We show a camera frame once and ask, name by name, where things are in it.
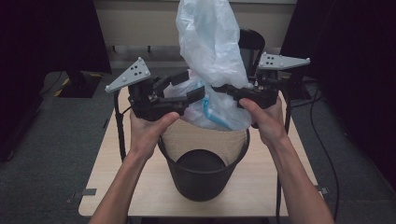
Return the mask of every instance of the gray carpet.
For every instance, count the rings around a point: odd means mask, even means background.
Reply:
[[[176,69],[150,71],[154,75],[169,75]],[[114,76],[104,76],[91,99],[53,97],[65,74],[44,95],[39,113],[19,142],[14,158],[0,163],[0,223],[88,221],[78,213],[78,193],[88,182],[105,134],[104,125],[113,109],[112,94],[104,92],[105,85],[120,72],[122,69],[117,69]],[[44,89],[56,81],[58,75],[48,75]],[[310,86],[312,94],[315,87]],[[293,102],[294,105],[301,103],[304,101]],[[324,198],[333,210],[334,178],[310,124],[309,109],[310,105],[295,107],[292,117],[319,184],[330,191]],[[345,137],[342,121],[323,99],[315,103],[313,112],[318,133],[340,179],[337,223],[395,223],[394,192],[370,160]]]

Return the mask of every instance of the table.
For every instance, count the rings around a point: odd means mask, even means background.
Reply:
[[[120,111],[129,106],[128,91],[120,93]],[[129,119],[124,120],[125,142],[130,144]],[[224,191],[215,199],[198,203],[184,198],[177,191],[166,159],[158,149],[147,162],[137,183],[129,208],[129,216],[137,217],[274,217],[276,214],[276,168],[259,133],[250,130],[247,154],[233,171]],[[290,121],[291,142],[311,181],[316,185],[312,168],[304,152],[293,121]],[[83,196],[79,213],[90,217],[104,197],[121,165],[118,131],[113,116],[108,123],[103,143],[93,166],[87,189],[97,189],[93,196]],[[287,216],[284,200],[281,216]]]

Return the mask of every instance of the clear plastic bag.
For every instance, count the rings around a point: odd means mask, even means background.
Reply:
[[[244,130],[251,124],[245,109],[232,96],[213,87],[248,87],[239,51],[239,26],[227,0],[181,0],[177,12],[180,54],[189,65],[190,80],[169,86],[165,97],[181,96],[205,86],[205,98],[191,104],[182,117],[198,127],[223,131]]]

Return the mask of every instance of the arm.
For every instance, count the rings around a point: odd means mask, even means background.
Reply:
[[[334,223],[329,207],[310,181],[283,126],[282,104],[262,110],[249,99],[240,102],[259,124],[260,137],[273,157],[292,223]]]
[[[178,119],[169,113],[155,122],[138,119],[131,110],[131,147],[90,223],[125,223],[137,180],[154,153],[160,134]]]

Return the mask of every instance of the bucket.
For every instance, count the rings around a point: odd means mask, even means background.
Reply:
[[[223,191],[249,141],[248,130],[208,130],[179,119],[168,127],[158,145],[180,194],[204,202]]]

